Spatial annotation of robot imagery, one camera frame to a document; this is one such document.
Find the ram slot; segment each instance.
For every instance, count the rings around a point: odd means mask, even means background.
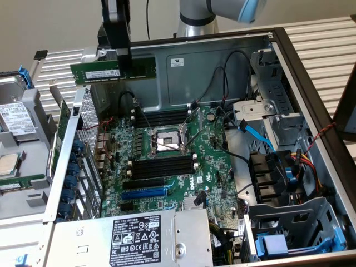
[[[133,180],[193,174],[194,162],[191,155],[133,161],[131,171]]]

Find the circuit board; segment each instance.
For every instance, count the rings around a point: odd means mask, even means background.
[[[53,158],[51,163],[51,169],[56,170],[58,159],[60,158],[60,152],[63,144],[63,140],[66,135],[67,126],[69,118],[71,116],[71,111],[69,110],[66,102],[63,100],[61,103],[60,119],[58,120],[58,131],[55,135],[55,141],[53,144]]]
[[[122,73],[119,70],[117,60],[74,64],[71,65],[71,70],[77,85],[155,78],[156,60],[154,57],[134,58],[130,70]]]
[[[189,144],[189,153],[197,154],[199,167],[195,170],[195,173],[166,177],[165,185],[172,185],[168,190],[168,195],[165,197],[134,199],[135,208],[132,211],[121,211],[120,209],[120,205],[125,202],[121,200],[121,193],[125,192],[122,189],[122,184],[125,181],[130,181],[130,178],[126,176],[127,162],[128,158],[135,154],[135,139],[137,136],[142,137],[142,154],[138,159],[152,159],[150,155],[151,137],[147,133],[150,129],[134,129],[130,126],[128,119],[116,119],[115,124],[113,123],[106,131],[115,137],[116,142],[112,144],[111,151],[114,154],[116,152],[120,153],[120,162],[115,163],[114,171],[110,171],[110,163],[108,161],[105,162],[103,184],[106,195],[103,200],[101,216],[108,217],[168,209],[180,211],[185,209],[187,203],[192,203],[198,193],[205,190],[207,192],[206,210],[209,220],[218,223],[221,227],[237,228],[238,216],[232,216],[231,214],[231,209],[237,207],[236,198],[226,195],[226,192],[236,192],[234,177],[233,175],[228,175],[231,169],[230,156],[219,150],[212,143],[214,123],[206,119],[208,113],[215,114],[216,110],[208,106],[201,107],[203,130]],[[173,130],[177,127],[178,125],[167,126],[165,129]],[[190,137],[199,131],[199,115],[195,115],[187,123],[187,128],[189,129]],[[153,128],[154,131],[159,131],[159,129],[159,127]],[[217,129],[217,134],[221,136],[222,129]],[[174,153],[179,154],[180,152],[164,152],[157,154],[157,156],[167,156]]]

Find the motherboard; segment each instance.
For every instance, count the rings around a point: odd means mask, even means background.
[[[108,125],[107,137],[103,138],[107,153],[113,158],[102,164],[105,188],[102,217],[206,208],[210,221],[220,227],[237,228],[237,198],[228,196],[236,193],[234,172],[230,156],[216,144],[216,109],[210,106],[198,109],[183,124],[157,126],[151,120],[148,127],[146,118],[138,128],[129,117],[124,117]],[[221,123],[218,125],[216,134],[221,140],[223,129]],[[184,149],[182,139],[186,139]],[[164,171],[165,164],[174,166],[171,169],[167,166]],[[157,177],[160,168],[162,177]],[[150,190],[164,190],[165,194],[149,197],[145,187],[150,183],[160,186]],[[197,206],[194,201],[201,195],[206,198]]]

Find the green ram module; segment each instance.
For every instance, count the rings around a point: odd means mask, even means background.
[[[16,190],[32,187],[31,181],[45,178],[44,174],[31,175],[26,177],[14,177],[0,180],[0,190]]]
[[[77,85],[113,82],[119,80],[156,78],[154,57],[134,58],[128,71],[120,72],[117,60],[97,61],[71,65]]]

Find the green motherboard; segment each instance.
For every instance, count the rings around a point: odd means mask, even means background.
[[[175,209],[185,210],[185,206],[192,203],[192,200],[202,192],[207,193],[206,210],[209,220],[218,223],[221,227],[236,228],[238,216],[232,216],[231,211],[237,207],[236,197],[229,197],[228,193],[235,193],[234,175],[229,175],[231,169],[230,156],[221,151],[212,140],[214,140],[214,123],[206,119],[207,114],[216,114],[215,108],[209,106],[201,107],[201,113],[192,116],[186,124],[190,138],[197,135],[196,139],[188,145],[190,154],[197,154],[199,164],[194,174],[176,175],[165,178],[165,185],[169,187],[167,196],[149,197],[122,201],[121,194],[126,190],[122,189],[122,184],[130,181],[126,175],[129,158],[136,157],[135,160],[154,160],[150,155],[151,136],[148,134],[150,128],[134,128],[130,125],[128,118],[117,118],[106,132],[115,137],[111,152],[119,152],[120,159],[115,162],[115,170],[110,170],[110,163],[106,160],[104,165],[103,184],[105,196],[102,205],[102,217],[125,215],[131,213],[141,213],[159,210]],[[222,136],[221,123],[218,123],[216,134]],[[178,125],[165,127],[153,127],[153,131],[173,131]],[[137,138],[142,142],[142,152],[137,155]],[[179,151],[169,151],[157,153],[156,157],[167,157],[179,154]],[[134,210],[122,211],[121,204],[133,202]]]

